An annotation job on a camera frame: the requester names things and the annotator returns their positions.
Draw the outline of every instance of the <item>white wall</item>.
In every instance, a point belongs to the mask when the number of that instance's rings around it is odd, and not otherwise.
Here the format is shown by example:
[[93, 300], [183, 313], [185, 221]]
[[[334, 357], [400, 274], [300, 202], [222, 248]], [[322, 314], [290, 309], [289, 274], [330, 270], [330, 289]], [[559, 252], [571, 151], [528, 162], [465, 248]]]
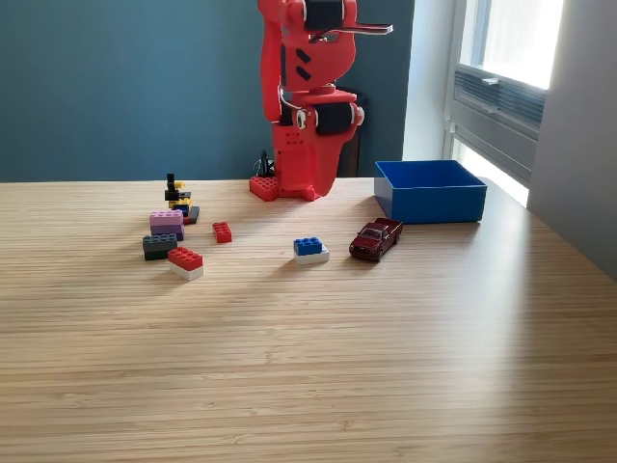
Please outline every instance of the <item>white wall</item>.
[[617, 278], [617, 1], [566, 0], [528, 208]]
[[404, 160], [441, 159], [456, 0], [416, 0]]

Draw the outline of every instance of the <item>blue plastic tray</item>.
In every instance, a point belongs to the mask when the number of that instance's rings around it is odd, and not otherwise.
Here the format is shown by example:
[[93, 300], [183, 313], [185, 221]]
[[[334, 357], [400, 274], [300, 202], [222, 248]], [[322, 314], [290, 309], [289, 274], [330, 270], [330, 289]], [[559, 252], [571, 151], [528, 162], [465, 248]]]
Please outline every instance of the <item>blue plastic tray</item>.
[[482, 220], [487, 186], [457, 161], [381, 161], [375, 168], [375, 196], [389, 219], [405, 224]]

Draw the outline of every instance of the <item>red robot arm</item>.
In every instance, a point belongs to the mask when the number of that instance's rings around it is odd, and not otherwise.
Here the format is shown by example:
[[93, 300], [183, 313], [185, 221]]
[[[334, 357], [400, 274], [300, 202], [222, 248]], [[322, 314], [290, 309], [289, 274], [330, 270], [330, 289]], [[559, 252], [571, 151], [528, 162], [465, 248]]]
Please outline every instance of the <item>red robot arm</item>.
[[[364, 119], [356, 96], [334, 82], [354, 63], [354, 34], [392, 26], [359, 24], [356, 0], [257, 0], [264, 18], [261, 86], [272, 123], [276, 178], [251, 179], [265, 201], [330, 192], [344, 143]], [[283, 95], [291, 94], [289, 101]]]

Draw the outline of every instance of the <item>pink lego brick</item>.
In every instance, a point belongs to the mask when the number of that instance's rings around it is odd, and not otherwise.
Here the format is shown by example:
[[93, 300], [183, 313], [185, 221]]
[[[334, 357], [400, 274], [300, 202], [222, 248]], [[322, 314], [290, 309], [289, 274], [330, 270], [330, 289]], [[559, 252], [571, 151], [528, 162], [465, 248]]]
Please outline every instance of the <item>pink lego brick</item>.
[[150, 214], [150, 226], [182, 225], [184, 223], [181, 210], [155, 210]]

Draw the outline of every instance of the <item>car windshield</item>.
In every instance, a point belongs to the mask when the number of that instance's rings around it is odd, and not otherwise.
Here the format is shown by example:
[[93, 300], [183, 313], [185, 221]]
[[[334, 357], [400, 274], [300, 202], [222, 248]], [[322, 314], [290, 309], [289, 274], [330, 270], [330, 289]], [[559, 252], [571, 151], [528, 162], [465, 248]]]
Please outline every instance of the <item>car windshield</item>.
[[360, 232], [360, 236], [368, 239], [382, 239], [382, 231], [375, 229], [364, 229]]

